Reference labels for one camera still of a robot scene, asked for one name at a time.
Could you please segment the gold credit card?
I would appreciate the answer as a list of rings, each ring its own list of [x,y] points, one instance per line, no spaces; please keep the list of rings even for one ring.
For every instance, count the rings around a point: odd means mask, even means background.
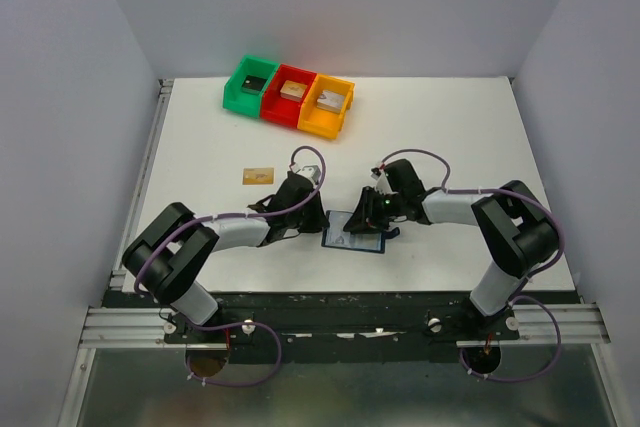
[[[243,185],[272,185],[275,170],[273,167],[245,168],[242,175]]]

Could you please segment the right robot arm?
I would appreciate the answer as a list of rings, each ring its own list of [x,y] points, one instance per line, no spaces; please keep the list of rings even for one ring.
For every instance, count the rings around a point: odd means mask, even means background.
[[[459,317],[462,331],[471,338],[493,331],[495,315],[521,290],[527,277],[561,251],[557,224],[521,181],[463,193],[443,187],[426,189],[407,159],[382,164],[373,169],[373,176],[377,184],[362,189],[345,232],[388,233],[398,220],[480,230],[491,263],[469,294],[470,308]]]

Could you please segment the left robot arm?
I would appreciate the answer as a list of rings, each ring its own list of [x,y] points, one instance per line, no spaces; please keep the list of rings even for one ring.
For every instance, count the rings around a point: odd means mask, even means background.
[[[315,234],[327,229],[316,165],[287,173],[276,193],[249,207],[248,215],[199,221],[181,202],[169,204],[125,249],[122,265],[163,306],[187,320],[201,342],[214,340],[222,327],[218,303],[196,278],[214,252],[263,247],[295,231]]]

